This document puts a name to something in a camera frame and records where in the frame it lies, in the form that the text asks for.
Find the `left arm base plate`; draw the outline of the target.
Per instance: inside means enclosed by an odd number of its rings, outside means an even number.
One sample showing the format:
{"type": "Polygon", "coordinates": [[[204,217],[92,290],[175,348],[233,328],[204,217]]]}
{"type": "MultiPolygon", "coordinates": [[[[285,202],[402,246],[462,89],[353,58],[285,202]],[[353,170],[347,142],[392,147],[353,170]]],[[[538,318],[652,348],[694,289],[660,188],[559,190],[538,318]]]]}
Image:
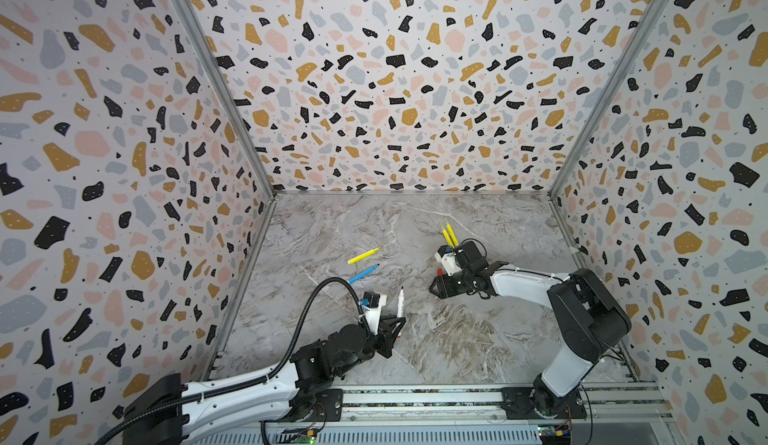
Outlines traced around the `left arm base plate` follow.
{"type": "Polygon", "coordinates": [[[315,394],[300,392],[289,401],[289,412],[282,420],[288,422],[303,420],[339,422],[342,416],[343,403],[344,391],[339,388],[331,388],[315,394]]]}

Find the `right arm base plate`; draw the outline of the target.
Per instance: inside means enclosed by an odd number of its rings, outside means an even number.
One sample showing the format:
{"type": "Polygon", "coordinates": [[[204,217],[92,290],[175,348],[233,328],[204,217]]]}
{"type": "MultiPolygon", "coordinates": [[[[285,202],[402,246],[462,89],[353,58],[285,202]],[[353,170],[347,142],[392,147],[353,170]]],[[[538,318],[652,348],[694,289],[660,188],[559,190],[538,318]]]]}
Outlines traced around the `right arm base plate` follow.
{"type": "Polygon", "coordinates": [[[539,420],[588,417],[578,390],[564,397],[552,395],[546,387],[505,387],[501,389],[501,408],[508,420],[539,420]]]}

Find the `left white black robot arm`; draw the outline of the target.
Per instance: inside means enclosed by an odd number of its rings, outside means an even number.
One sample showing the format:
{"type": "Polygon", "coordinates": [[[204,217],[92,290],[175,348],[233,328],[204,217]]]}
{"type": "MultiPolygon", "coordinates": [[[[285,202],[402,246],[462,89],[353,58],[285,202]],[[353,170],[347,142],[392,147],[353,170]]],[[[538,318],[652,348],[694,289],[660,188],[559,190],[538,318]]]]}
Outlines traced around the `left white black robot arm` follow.
{"type": "Polygon", "coordinates": [[[404,317],[379,320],[375,334],[349,324],[301,347],[280,371],[268,367],[224,380],[161,378],[125,410],[124,444],[191,444],[249,422],[335,422],[343,392],[333,387],[354,367],[392,356],[404,317]]]}

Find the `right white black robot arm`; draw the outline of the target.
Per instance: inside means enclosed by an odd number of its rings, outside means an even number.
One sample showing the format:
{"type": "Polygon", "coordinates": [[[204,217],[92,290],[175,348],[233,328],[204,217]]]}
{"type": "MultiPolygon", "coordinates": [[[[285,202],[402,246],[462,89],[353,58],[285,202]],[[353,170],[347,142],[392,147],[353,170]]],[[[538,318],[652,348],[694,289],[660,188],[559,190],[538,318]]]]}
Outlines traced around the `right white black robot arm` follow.
{"type": "Polygon", "coordinates": [[[626,312],[589,269],[544,273],[503,261],[489,262],[470,240],[440,246],[435,259],[443,272],[429,291],[440,299],[458,295],[510,297],[552,310],[561,346],[521,401],[520,407],[526,412],[555,418],[602,357],[631,331],[626,312]]]}

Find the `red white pen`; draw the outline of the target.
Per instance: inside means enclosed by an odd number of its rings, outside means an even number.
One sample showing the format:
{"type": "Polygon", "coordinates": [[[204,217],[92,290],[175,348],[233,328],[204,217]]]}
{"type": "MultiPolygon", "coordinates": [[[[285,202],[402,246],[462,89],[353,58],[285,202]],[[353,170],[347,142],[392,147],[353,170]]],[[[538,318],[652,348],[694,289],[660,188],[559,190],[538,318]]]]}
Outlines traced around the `red white pen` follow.
{"type": "Polygon", "coordinates": [[[397,301],[397,317],[398,318],[404,318],[404,305],[405,305],[405,291],[404,288],[401,287],[398,293],[398,301],[397,301]]]}

